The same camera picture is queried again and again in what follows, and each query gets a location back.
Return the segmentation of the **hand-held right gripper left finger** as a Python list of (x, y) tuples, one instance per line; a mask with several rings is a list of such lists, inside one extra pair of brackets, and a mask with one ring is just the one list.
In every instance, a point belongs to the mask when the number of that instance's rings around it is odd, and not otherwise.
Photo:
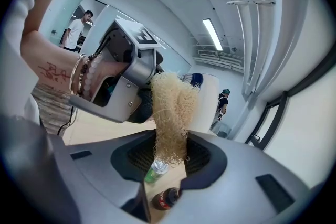
[(155, 130), (67, 147), (88, 182), (118, 208), (151, 221), (144, 178), (154, 162)]

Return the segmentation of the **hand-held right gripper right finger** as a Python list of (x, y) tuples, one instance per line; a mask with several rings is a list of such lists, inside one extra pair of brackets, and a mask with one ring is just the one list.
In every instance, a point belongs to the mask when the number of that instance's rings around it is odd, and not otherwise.
[(181, 181), (168, 223), (283, 223), (309, 194), (302, 180), (258, 148), (205, 133), (188, 138), (209, 150), (209, 162)]

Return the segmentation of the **person's left hand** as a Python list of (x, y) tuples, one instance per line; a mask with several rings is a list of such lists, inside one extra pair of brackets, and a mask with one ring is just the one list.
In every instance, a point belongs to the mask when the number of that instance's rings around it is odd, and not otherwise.
[(93, 73), (93, 78), (89, 91), (90, 96), (93, 97), (99, 87), (99, 84), (105, 79), (105, 77), (115, 77), (116, 75), (121, 73), (127, 66), (127, 63), (122, 62), (100, 62), (95, 72)]

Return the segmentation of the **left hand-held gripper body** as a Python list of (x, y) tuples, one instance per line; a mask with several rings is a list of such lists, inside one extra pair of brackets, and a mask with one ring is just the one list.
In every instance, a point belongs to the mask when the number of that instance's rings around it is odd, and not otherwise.
[[(69, 104), (116, 123), (128, 121), (140, 89), (151, 89), (152, 77), (161, 72), (159, 44), (140, 23), (115, 19), (95, 52), (81, 54), (74, 66), (79, 71), (77, 90), (71, 90)], [(122, 62), (128, 66), (115, 77), (105, 77), (93, 97), (90, 86), (98, 64)]]

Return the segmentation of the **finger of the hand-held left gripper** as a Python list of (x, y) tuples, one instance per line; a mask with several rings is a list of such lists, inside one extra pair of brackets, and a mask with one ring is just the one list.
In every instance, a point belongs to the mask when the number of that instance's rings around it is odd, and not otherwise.
[(147, 121), (153, 114), (153, 95), (150, 89), (140, 89), (134, 101), (134, 110), (128, 121), (141, 124)]

